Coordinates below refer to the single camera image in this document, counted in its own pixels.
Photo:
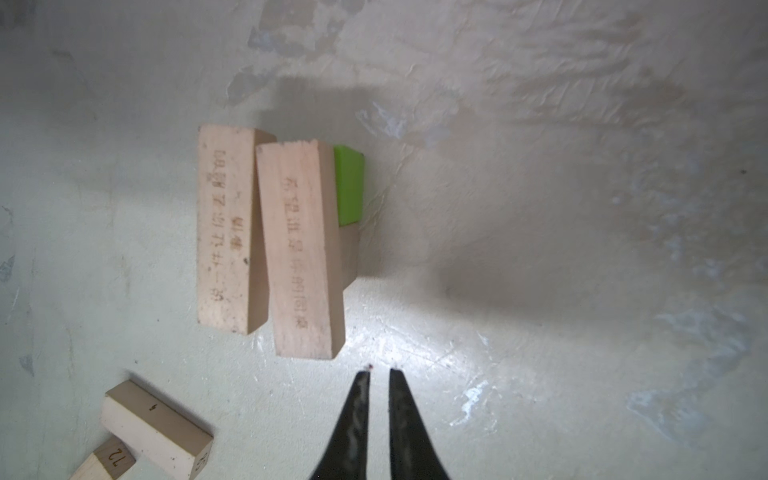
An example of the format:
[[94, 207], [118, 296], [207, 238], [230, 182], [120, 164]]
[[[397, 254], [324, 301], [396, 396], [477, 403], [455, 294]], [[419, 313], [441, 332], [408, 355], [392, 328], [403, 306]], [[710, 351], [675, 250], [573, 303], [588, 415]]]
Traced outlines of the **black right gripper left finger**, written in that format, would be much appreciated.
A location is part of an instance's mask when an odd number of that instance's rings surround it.
[[370, 372], [352, 381], [327, 448], [310, 479], [367, 478]]

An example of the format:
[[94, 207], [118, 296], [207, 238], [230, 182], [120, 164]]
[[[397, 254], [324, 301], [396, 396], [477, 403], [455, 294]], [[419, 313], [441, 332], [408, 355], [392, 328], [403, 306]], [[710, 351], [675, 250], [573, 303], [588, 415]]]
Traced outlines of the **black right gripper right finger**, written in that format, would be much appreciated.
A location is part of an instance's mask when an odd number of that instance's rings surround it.
[[449, 480], [401, 370], [389, 375], [389, 444], [392, 480]]

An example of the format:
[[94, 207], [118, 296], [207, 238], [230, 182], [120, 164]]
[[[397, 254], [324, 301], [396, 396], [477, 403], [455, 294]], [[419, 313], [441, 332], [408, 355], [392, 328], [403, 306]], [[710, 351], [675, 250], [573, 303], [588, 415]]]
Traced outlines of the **natural wood rectangular block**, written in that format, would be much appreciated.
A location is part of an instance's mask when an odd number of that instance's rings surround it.
[[346, 289], [358, 276], [360, 231], [358, 223], [339, 229], [342, 267], [342, 286]]

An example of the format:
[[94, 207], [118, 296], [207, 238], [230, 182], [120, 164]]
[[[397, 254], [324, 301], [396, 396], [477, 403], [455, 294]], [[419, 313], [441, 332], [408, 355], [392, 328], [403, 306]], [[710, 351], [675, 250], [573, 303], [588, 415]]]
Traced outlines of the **green wood block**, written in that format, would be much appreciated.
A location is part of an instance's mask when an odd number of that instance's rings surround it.
[[335, 177], [340, 226], [357, 223], [363, 215], [365, 157], [345, 145], [335, 145]]

